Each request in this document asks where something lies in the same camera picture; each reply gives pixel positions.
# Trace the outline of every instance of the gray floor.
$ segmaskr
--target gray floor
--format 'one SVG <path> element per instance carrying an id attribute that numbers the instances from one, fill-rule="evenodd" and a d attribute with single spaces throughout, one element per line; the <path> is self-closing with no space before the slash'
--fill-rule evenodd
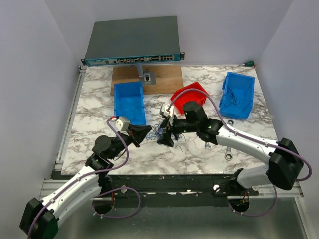
<path id="1" fill-rule="evenodd" d="M 254 199 L 249 213 L 267 210 L 273 199 Z M 124 215 L 132 209 L 117 209 Z M 261 218 L 241 217 L 229 208 L 142 208 L 128 219 L 100 219 L 88 203 L 60 228 L 55 239 L 305 239 L 294 199 L 280 199 Z"/>

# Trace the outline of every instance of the screwdriver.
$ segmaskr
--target screwdriver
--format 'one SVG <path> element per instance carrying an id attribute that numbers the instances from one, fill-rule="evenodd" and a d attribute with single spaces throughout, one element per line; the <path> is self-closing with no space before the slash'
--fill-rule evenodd
<path id="1" fill-rule="evenodd" d="M 249 66 L 249 67 L 251 67 L 251 66 L 254 66 L 255 65 L 255 62 L 254 61 L 248 61 L 248 62 L 246 62 L 245 64 L 241 64 L 241 65 L 239 65 L 239 66 Z"/>

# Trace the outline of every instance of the red plastic container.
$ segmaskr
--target red plastic container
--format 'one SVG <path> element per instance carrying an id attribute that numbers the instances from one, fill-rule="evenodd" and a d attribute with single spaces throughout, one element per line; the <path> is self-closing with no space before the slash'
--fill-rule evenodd
<path id="1" fill-rule="evenodd" d="M 190 88 L 195 88 L 195 89 L 199 89 L 201 91 L 204 91 L 207 93 L 207 91 L 200 85 L 200 83 L 198 81 L 190 84 L 189 86 L 186 86 L 184 88 L 179 89 L 178 91 L 175 92 L 175 94 L 172 96 L 172 98 L 170 99 L 171 101 L 173 101 L 176 96 L 178 96 L 178 94 L 180 94 L 181 92 L 183 92 L 186 89 L 190 89 Z M 174 105 L 178 108 L 179 112 L 181 114 L 184 113 L 183 110 L 183 105 L 186 102 L 189 101 L 197 101 L 200 105 L 203 105 L 205 103 L 207 99 L 207 96 L 204 95 L 201 92 L 198 91 L 188 91 L 185 94 L 181 95 L 174 103 Z"/>

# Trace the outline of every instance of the gray wall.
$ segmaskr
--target gray wall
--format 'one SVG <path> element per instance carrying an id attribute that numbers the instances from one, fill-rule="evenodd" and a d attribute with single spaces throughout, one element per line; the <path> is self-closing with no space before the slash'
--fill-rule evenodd
<path id="1" fill-rule="evenodd" d="M 0 238 L 19 222 L 52 170 L 75 90 L 77 64 L 42 0 L 1 1 Z"/>
<path id="2" fill-rule="evenodd" d="M 183 64 L 239 64 L 261 56 L 292 0 L 45 0 L 76 60 L 95 21 L 177 15 Z"/>
<path id="3" fill-rule="evenodd" d="M 257 74 L 278 137 L 290 138 L 313 167 L 302 190 L 319 237 L 318 9 L 318 0 L 294 0 L 258 62 Z"/>

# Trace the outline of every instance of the table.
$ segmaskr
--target table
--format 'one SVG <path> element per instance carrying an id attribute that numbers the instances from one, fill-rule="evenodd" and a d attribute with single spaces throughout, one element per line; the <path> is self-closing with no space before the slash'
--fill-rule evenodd
<path id="1" fill-rule="evenodd" d="M 114 136 L 106 125 L 113 115 L 114 99 L 110 96 L 112 79 L 111 67 L 88 67 L 75 111 L 70 136 L 65 142 L 65 155 L 62 175 L 74 175 L 92 154 L 92 147 L 101 135 Z M 198 81 L 218 104 L 223 94 L 222 84 L 227 72 L 236 72 L 255 77 L 254 106 L 247 120 L 234 119 L 234 127 L 244 132 L 268 139 L 277 140 L 272 119 L 260 87 L 256 71 L 250 67 L 238 66 L 183 66 L 184 86 Z M 144 95 L 146 122 L 155 125 L 162 121 L 160 108 L 170 103 L 172 94 Z M 204 109 L 211 118 L 218 118 L 210 101 Z M 186 142 L 175 142 L 179 147 L 170 148 L 157 145 L 155 141 L 144 140 L 140 148 L 129 146 L 129 162 L 115 174 L 224 174 L 233 173 L 238 168 L 251 168 L 263 165 L 260 161 L 240 151 L 232 150 L 233 159 L 227 161 L 225 146 L 212 145 L 210 150 L 195 133 L 184 134 Z M 114 164 L 124 161 L 123 156 Z"/>

